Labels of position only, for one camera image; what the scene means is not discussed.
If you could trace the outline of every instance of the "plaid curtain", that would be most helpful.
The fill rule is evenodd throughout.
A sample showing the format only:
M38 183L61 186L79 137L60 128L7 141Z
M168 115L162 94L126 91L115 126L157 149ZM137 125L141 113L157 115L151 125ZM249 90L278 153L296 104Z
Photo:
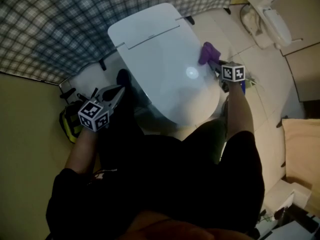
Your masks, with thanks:
M112 24L161 3L190 16L230 0L0 0L0 72L59 84L115 50Z

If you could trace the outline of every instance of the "toilet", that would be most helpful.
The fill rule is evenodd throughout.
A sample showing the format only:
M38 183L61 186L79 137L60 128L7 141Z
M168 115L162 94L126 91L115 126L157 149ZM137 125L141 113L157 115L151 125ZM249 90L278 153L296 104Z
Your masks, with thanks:
M240 12L245 28L250 32L256 44L265 49L274 45L277 49L292 43L288 26L281 15L271 8L275 0L248 0Z
M218 79L208 64L198 64L202 44L173 5L130 15L113 24L108 35L151 111L182 126L200 124L214 113Z

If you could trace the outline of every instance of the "person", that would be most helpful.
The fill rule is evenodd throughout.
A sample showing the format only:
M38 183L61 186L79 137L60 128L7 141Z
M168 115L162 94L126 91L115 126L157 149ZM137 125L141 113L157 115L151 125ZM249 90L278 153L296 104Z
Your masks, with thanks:
M208 121L180 141L144 135L126 70L117 83L126 91L109 128L84 128L54 180L53 239L251 239L265 187L241 86L228 83L227 126ZM97 153L102 169L93 173Z

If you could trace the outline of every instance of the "white toilet lid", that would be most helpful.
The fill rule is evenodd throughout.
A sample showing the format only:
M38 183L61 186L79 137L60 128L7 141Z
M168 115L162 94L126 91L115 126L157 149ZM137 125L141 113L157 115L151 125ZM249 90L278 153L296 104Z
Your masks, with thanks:
M285 23L281 15L277 12L277 10L265 10L263 13L275 33L280 39L282 39L283 43L287 46L290 45L292 42L290 30L288 29L287 24Z
M134 37L126 34L127 29ZM108 34L136 81L166 118L179 125L196 125L213 114L220 98L218 80L208 64L198 64L202 45L171 4L159 4L118 21Z

